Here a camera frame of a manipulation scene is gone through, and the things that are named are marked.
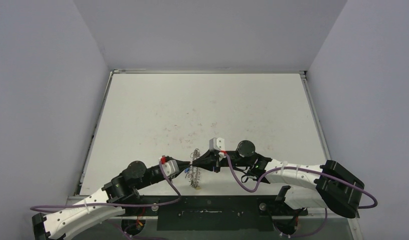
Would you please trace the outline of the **metal disc with key rings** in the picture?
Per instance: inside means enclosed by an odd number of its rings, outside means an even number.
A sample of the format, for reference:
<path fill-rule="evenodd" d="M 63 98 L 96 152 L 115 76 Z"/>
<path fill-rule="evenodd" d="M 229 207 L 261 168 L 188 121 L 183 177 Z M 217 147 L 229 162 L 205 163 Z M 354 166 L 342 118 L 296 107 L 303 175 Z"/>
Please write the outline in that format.
<path fill-rule="evenodd" d="M 196 148 L 191 154 L 191 160 L 195 160 L 201 156 L 201 152 L 198 148 Z M 200 187 L 200 169 L 198 167 L 191 166 L 190 171 L 187 175 L 185 175 L 185 179 L 188 179 L 189 185 L 195 189 L 196 187 Z"/>

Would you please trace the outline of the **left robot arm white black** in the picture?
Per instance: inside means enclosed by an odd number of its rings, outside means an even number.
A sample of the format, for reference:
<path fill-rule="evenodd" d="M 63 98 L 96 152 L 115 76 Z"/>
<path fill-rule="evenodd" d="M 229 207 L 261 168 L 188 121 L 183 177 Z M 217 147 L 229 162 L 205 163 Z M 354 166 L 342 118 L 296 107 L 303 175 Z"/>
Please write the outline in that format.
<path fill-rule="evenodd" d="M 126 213 L 133 216 L 142 208 L 167 206 L 182 197 L 171 179 L 191 166 L 189 161 L 162 156 L 158 164 L 146 167 L 139 160 L 112 178 L 102 188 L 73 205 L 39 205 L 31 207 L 37 213 L 32 217 L 36 240 L 71 240 L 74 236 L 112 217 Z M 139 190 L 166 181 L 177 198 L 162 202 L 146 202 Z"/>

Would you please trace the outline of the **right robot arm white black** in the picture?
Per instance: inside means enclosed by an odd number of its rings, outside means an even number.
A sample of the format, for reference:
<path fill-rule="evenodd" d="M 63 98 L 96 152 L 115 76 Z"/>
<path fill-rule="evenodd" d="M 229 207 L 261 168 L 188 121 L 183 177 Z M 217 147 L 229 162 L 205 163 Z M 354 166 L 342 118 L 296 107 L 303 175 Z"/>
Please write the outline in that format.
<path fill-rule="evenodd" d="M 256 152 L 255 145 L 242 140 L 236 150 L 226 150 L 223 138 L 209 141 L 209 150 L 193 160 L 192 165 L 211 172 L 228 167 L 242 188 L 245 181 L 257 185 L 283 184 L 275 200 L 276 210 L 283 215 L 302 208 L 326 208 L 344 218 L 358 215 L 364 183 L 334 160 L 324 164 L 300 165 L 276 161 Z"/>

